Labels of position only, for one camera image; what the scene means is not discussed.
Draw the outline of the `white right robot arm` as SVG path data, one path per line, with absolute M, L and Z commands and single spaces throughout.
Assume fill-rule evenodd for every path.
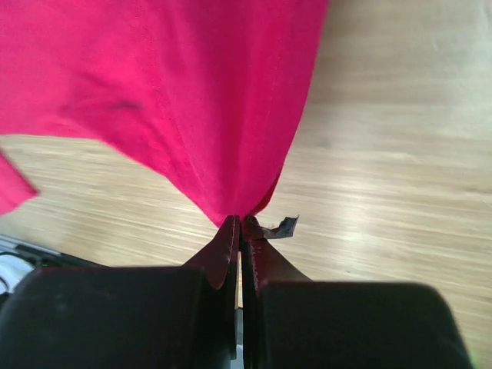
M 105 267 L 1 239 L 3 368 L 470 368 L 446 301 L 403 282 L 313 281 L 227 217 L 182 266 Z

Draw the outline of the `aluminium frame rail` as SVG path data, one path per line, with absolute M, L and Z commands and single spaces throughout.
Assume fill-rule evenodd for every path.
M 61 265 L 59 252 L 3 234 L 1 235 L 1 253 L 13 254 L 36 267 Z

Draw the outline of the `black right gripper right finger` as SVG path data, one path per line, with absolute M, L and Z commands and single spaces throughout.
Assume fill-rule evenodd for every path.
M 447 302 L 407 282 L 313 281 L 241 224 L 246 368 L 470 368 Z

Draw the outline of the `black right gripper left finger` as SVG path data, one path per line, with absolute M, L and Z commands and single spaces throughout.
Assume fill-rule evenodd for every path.
M 228 368 L 241 222 L 179 267 L 37 268 L 1 310 L 3 368 Z

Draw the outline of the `pink red t shirt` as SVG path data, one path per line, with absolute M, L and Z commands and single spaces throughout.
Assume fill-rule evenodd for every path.
M 214 223 L 271 200 L 326 1 L 3 1 L 1 132 L 102 141 Z

